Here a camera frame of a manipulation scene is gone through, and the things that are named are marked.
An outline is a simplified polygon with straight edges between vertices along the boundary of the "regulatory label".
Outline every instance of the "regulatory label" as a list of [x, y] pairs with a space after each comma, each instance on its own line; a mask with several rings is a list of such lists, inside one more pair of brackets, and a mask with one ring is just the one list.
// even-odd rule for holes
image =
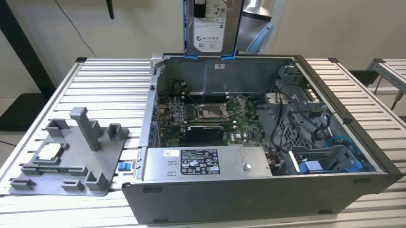
[[181, 150], [183, 175], [221, 174], [217, 150]]
[[215, 69], [226, 69], [226, 64], [215, 64]]
[[179, 157], [179, 150], [165, 150], [165, 157]]
[[221, 52], [227, 6], [223, 0], [206, 1], [206, 17], [194, 19], [194, 44], [202, 52]]

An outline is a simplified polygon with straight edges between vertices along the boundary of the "white wall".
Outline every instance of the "white wall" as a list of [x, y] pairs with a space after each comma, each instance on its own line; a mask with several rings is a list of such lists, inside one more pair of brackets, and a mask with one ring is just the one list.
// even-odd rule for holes
[[16, 98], [23, 93], [39, 93], [39, 88], [0, 31], [0, 98]]
[[349, 69], [406, 58], [406, 0], [288, 0], [274, 54], [336, 57]]
[[[182, 1], [59, 0], [98, 57], [182, 52]], [[62, 81], [76, 57], [91, 57], [54, 0], [8, 0], [44, 67]], [[406, 0], [286, 0], [273, 54], [337, 57], [365, 69], [376, 57], [406, 58]]]
[[[93, 57], [54, 0], [8, 0], [50, 75], [62, 82], [78, 57]], [[182, 52], [182, 1], [59, 0], [98, 57], [150, 58]]]

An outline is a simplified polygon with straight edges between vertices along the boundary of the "metal rail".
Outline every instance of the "metal rail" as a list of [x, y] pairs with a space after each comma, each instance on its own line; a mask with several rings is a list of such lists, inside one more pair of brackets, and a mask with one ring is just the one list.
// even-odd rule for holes
[[[369, 135], [406, 174], [406, 125], [357, 81], [340, 63], [328, 59], [308, 59], [330, 89], [353, 113]], [[26, 163], [47, 137], [43, 127], [51, 118], [68, 118], [75, 106], [86, 106], [89, 117], [101, 125], [121, 123], [130, 128], [130, 139], [121, 157], [133, 161], [138, 157], [138, 145], [146, 93], [150, 85], [150, 60], [89, 59], [76, 64], [48, 102], [31, 129], [20, 141], [0, 173], [0, 194], [8, 193], [10, 178], [20, 173]], [[142, 226], [133, 215], [122, 182], [133, 179], [133, 173], [118, 173], [106, 197], [70, 196], [4, 196], [0, 198], [0, 226], [107, 227]], [[405, 227], [406, 226], [406, 177], [384, 193], [361, 197], [338, 215], [275, 218], [253, 221], [187, 224], [179, 227]]]

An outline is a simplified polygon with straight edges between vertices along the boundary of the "power supply label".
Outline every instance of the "power supply label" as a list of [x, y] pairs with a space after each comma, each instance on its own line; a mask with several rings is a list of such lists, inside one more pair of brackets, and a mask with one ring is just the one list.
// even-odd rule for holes
[[183, 175], [221, 174], [217, 150], [181, 150]]

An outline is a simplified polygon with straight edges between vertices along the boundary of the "white label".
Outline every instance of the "white label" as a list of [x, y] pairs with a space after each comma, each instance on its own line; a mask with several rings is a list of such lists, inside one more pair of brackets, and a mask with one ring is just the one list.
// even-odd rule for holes
[[194, 44], [202, 52], [221, 52], [227, 6], [223, 0], [206, 1], [206, 17], [194, 19]]
[[179, 157], [179, 150], [165, 150], [165, 157]]
[[226, 68], [226, 64], [215, 64], [215, 69], [225, 69]]

